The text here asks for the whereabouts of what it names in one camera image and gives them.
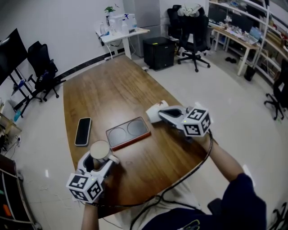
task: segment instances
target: television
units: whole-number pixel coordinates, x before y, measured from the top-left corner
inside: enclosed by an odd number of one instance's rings
[[[27,58],[18,30],[15,29],[0,44],[0,85]]]

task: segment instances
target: black box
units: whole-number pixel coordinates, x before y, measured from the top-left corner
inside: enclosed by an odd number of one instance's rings
[[[143,40],[144,62],[154,70],[174,65],[175,43],[164,37]]]

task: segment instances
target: human arm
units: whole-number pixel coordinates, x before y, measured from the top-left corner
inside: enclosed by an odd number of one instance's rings
[[[81,230],[99,230],[98,207],[85,204]]]
[[[205,151],[209,150],[211,143],[209,134],[206,134],[201,138],[197,137],[195,140],[204,148]],[[214,140],[210,157],[219,171],[229,182],[235,180],[239,174],[244,173],[241,165]]]

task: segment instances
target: refrigerator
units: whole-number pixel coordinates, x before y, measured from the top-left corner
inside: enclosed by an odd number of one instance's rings
[[[160,37],[160,2],[159,0],[123,0],[125,13],[134,13],[137,27],[150,30],[150,32],[135,35],[130,38],[130,44],[135,49],[135,54],[143,57],[143,40]]]

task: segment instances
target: orange object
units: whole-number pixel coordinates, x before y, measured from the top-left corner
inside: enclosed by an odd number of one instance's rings
[[[9,210],[8,205],[3,204],[3,209],[4,209],[4,211],[5,211],[6,216],[8,216],[8,217],[11,217],[11,216],[12,216],[12,214],[11,214],[11,212],[10,212],[10,210]]]

